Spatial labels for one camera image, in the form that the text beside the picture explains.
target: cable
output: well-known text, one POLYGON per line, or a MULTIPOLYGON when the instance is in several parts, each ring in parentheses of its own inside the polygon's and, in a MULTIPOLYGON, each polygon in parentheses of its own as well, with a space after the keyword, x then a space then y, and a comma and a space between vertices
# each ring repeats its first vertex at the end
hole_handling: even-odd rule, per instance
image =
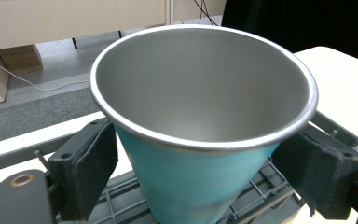
POLYGON ((202 0, 202 2, 204 3, 203 5, 205 5, 205 12, 206 12, 206 14, 208 15, 209 22, 211 23, 211 25, 213 25, 213 23, 212 23, 213 20, 212 20, 211 17, 209 16, 209 12, 208 12, 208 8, 206 8, 205 0, 202 0))
POLYGON ((200 11, 200 20, 199 20, 199 25, 201 25, 201 18, 202 18, 202 8, 203 8, 203 1, 201 0, 201 11, 200 11))
POLYGON ((204 11, 204 10, 203 10, 203 7, 201 7, 196 0, 193 0, 193 1, 194 1, 194 3, 196 3, 197 7, 199 7, 200 12, 203 13, 203 14, 209 19, 209 21, 210 21, 211 23, 213 23, 214 25, 217 26, 216 22, 214 22, 214 20, 212 20, 212 18, 209 16, 208 12, 204 11))
POLYGON ((36 86, 34 83, 22 78, 22 77, 18 77, 16 75, 14 75, 13 73, 11 73, 10 71, 8 71, 5 67, 1 66, 0 65, 0 69, 4 70, 5 72, 9 73, 11 76, 23 81, 23 82, 26 82, 28 84, 30 84, 31 86, 37 88, 38 90, 40 91, 56 91, 57 89, 60 89, 62 87, 65 87, 65 86, 68 86, 68 85, 72 85, 72 84, 78 84, 78 83, 85 83, 85 82, 89 82, 88 80, 84 80, 84 81, 73 81, 73 82, 66 82, 64 84, 62 84, 61 86, 59 87, 56 87, 56 88, 49 88, 49 89, 45 89, 45 88, 40 88, 38 86, 36 86))

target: gray carpet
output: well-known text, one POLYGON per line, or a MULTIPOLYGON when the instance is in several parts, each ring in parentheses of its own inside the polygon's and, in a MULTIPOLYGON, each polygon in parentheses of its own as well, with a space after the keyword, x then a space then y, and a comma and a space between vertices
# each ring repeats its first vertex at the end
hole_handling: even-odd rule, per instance
POLYGON ((99 111, 89 88, 0 109, 0 141, 99 111))

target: cup rim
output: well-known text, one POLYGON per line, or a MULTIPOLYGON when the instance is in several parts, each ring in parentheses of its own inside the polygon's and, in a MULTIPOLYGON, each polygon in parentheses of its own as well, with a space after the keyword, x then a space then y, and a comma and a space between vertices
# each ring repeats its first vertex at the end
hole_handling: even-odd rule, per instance
POLYGON ((234 151, 244 151, 244 150, 257 149, 261 147, 267 147, 273 144, 279 144, 282 140, 299 132, 307 124, 307 122, 312 119, 314 113, 316 112, 316 106, 318 104, 318 88, 317 88, 316 81, 312 76, 310 70, 306 67, 306 65, 303 64, 293 53, 261 36, 249 34, 231 28, 209 26, 209 25, 186 24, 186 25, 162 26, 162 27, 151 28, 148 30, 143 30, 120 38, 118 41, 114 42, 105 50, 103 50, 103 52, 95 60, 90 71, 89 86, 97 106, 115 125, 122 128, 126 132, 138 136, 144 139, 145 141, 152 142, 156 145, 160 145, 163 147, 170 147, 170 148, 176 148, 176 149, 187 150, 187 151, 209 152, 209 153, 211 152, 228 153, 234 151), (111 49, 120 45, 122 42, 125 42, 131 38, 135 38, 136 36, 167 31, 167 30, 179 30, 179 29, 206 29, 206 30, 231 32, 234 34, 244 35, 246 37, 250 37, 258 41, 264 42, 265 44, 280 51, 285 57, 287 57, 299 68, 309 87, 309 97, 303 110, 294 119, 292 119, 291 122, 280 128, 276 132, 269 133, 252 139, 229 141, 229 142, 203 142, 203 141, 194 141, 194 140, 187 140, 183 138, 173 137, 167 134, 151 131, 126 119, 104 100, 98 88, 97 69, 101 60, 103 59, 104 55, 106 55, 111 49))

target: desk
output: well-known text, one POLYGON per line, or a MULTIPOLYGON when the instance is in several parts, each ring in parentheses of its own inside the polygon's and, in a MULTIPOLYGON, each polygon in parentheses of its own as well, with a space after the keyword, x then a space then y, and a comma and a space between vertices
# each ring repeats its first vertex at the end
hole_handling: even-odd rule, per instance
MULTIPOLYGON (((304 50, 296 56, 316 78, 320 90, 318 110, 358 135, 358 60, 324 47, 304 50)), ((7 139, 0 142, 0 154, 74 133, 88 122, 101 117, 103 114, 99 112, 7 139)), ((114 175, 123 174, 131 169, 121 145, 119 145, 119 157, 120 162, 114 175)), ((38 161, 26 162, 17 165, 14 169, 1 170, 0 181, 27 167, 37 167, 43 170, 38 161)), ((355 213, 352 213, 346 221, 327 221, 320 216, 309 218, 309 215, 309 209, 305 206, 292 223, 355 223, 357 218, 355 213)))

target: metal cup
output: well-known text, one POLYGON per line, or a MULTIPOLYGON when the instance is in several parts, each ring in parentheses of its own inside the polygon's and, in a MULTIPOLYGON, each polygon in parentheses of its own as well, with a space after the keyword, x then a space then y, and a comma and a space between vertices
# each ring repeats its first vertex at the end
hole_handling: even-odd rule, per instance
POLYGON ((90 87, 160 223, 215 223, 318 98, 289 51, 199 25, 118 40, 95 61, 90 87))

